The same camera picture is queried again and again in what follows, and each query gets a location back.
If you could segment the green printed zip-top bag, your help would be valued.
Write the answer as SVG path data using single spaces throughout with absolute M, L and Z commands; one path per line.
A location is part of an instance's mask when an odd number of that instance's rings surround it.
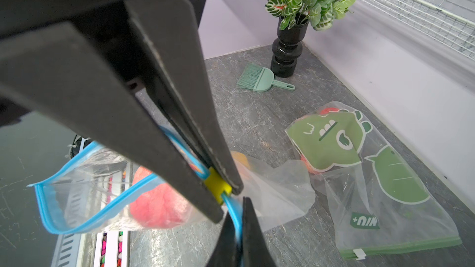
M 332 101 L 286 129 L 315 190 L 327 197 L 345 259 L 453 247 L 455 222 L 360 110 Z

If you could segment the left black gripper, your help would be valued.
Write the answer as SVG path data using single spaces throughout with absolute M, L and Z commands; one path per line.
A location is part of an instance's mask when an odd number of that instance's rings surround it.
M 1 0 L 1 125 L 38 111 L 155 172 L 217 223 L 220 205 L 129 87 L 146 88 L 151 64 L 125 1 Z M 206 0 L 190 2 L 199 28 Z

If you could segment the yellow mango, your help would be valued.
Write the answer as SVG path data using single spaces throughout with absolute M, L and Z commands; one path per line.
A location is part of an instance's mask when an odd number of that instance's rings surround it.
M 244 169 L 247 169 L 248 171 L 251 170 L 251 166 L 246 155 L 240 152 L 231 151 L 231 156 L 233 158 L 233 161 L 235 162 L 238 171 L 243 171 Z

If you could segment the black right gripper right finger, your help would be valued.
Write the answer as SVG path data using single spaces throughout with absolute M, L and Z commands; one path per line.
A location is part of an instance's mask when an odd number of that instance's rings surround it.
M 249 197 L 243 198 L 242 264 L 244 267 L 276 267 Z

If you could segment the clear blue-zipper bag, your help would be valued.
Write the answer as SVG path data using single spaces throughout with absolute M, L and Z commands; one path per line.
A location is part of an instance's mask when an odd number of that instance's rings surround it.
M 272 168 L 239 152 L 231 155 L 244 182 L 231 201 L 250 198 L 262 231 L 298 219 L 313 206 L 315 192 L 302 161 Z M 204 220 L 162 178 L 96 142 L 33 188 L 43 226 L 52 234 L 171 229 Z

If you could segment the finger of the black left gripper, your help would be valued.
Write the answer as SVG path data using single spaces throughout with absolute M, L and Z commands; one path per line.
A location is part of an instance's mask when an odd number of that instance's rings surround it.
M 199 159 L 240 194 L 244 189 L 216 115 L 190 0 L 126 0 L 132 33 L 151 69 L 151 99 Z

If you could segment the pink peach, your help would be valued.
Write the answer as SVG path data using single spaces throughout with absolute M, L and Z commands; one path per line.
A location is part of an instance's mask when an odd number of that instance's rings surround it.
M 192 205 L 163 183 L 130 204 L 132 217 L 143 227 L 171 229 L 189 221 Z

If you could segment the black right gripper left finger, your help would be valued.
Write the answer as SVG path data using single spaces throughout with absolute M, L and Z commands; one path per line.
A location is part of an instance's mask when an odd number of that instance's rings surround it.
M 206 267 L 237 267 L 237 248 L 235 227 L 228 213 Z

